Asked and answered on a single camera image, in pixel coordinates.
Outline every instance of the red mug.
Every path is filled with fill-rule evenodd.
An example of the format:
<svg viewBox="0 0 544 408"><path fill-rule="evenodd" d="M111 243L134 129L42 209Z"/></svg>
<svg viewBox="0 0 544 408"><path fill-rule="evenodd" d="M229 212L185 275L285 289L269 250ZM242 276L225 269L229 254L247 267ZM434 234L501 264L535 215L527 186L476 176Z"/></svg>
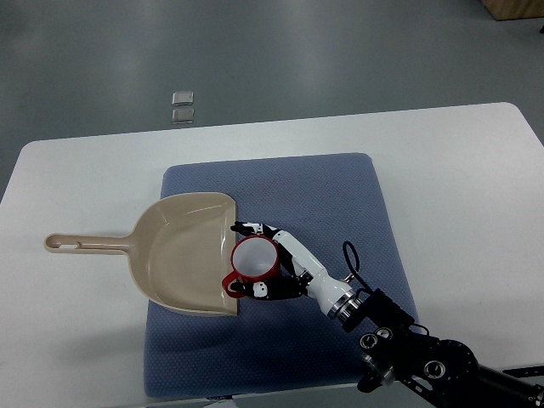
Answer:
<svg viewBox="0 0 544 408"><path fill-rule="evenodd" d="M242 283L255 283L280 276L280 255L278 246L270 238L250 235L240 240L230 254L230 272L221 284L231 298L243 298L244 294L230 290L236 280Z"/></svg>

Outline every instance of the gray floor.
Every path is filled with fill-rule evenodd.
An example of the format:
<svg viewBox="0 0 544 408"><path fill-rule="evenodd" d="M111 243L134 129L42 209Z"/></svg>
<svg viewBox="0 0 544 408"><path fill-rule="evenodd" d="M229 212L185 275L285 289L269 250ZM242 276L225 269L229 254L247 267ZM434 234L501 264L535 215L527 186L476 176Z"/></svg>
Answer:
<svg viewBox="0 0 544 408"><path fill-rule="evenodd" d="M507 101L542 141L543 24L479 0L2 0L0 191L32 140L173 128L186 89L186 126Z"/></svg>

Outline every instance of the white table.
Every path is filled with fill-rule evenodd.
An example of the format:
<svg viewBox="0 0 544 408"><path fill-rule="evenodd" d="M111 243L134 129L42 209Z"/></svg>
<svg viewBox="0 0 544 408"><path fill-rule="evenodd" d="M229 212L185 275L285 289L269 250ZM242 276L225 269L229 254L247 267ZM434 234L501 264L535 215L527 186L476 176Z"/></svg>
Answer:
<svg viewBox="0 0 544 408"><path fill-rule="evenodd" d="M351 151L373 159L431 333L487 366L544 363L544 149L515 106L460 106L27 145L0 206L0 405L149 400L127 260L46 235L127 234L173 165Z"/></svg>

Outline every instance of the robotic arm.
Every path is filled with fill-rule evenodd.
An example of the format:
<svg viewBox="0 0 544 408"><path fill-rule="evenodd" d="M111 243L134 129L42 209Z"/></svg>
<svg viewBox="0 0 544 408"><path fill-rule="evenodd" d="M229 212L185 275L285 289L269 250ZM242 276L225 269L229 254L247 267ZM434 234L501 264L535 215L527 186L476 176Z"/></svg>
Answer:
<svg viewBox="0 0 544 408"><path fill-rule="evenodd" d="M357 388L370 393L382 385L399 381L438 408L467 406L513 408L544 407L544 387L519 381L516 371L499 372L478 363L470 348L454 340L430 336L423 326L380 289L372 290L352 267L344 243L344 255L352 275L346 280L332 279L321 262L288 232L266 224L236 222L231 227L242 235L265 235L278 245L280 262L291 274L257 284L233 283L231 289L248 297L279 300L303 294L315 298L321 312L338 318L351 332L361 321L370 319L378 327L359 341L363 361ZM357 292L348 284L357 278L363 285ZM359 294L369 296L362 300ZM415 332L419 326L425 334ZM539 375L544 367L532 367Z"/></svg>
<svg viewBox="0 0 544 408"><path fill-rule="evenodd" d="M292 275L294 280L284 280L282 286L273 286L273 282L264 282L266 286L262 292L267 293L267 300L286 298L285 292L307 294L317 300L321 312L334 318L343 309L354 308L355 292L350 285L340 280L332 279L325 266L294 236L287 231L277 229L266 224L236 222L231 227L242 235L264 235L278 245L281 265ZM242 292L250 297L254 296L254 289L263 285L234 284L233 290Z"/></svg>

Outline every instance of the blue cushion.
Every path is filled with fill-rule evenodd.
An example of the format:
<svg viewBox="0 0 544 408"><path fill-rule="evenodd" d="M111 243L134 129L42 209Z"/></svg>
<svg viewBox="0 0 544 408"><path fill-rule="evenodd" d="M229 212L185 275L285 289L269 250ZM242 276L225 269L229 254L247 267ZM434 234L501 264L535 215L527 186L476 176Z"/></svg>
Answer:
<svg viewBox="0 0 544 408"><path fill-rule="evenodd" d="M161 196L219 191L238 219L273 225L297 237L335 278L349 270L342 244L354 243L361 273L404 310L416 309L394 242L371 158L360 153L222 161L171 167ZM309 297L240 300L236 317L192 317L149 304L144 348L151 397L213 397L356 383L358 340Z"/></svg>

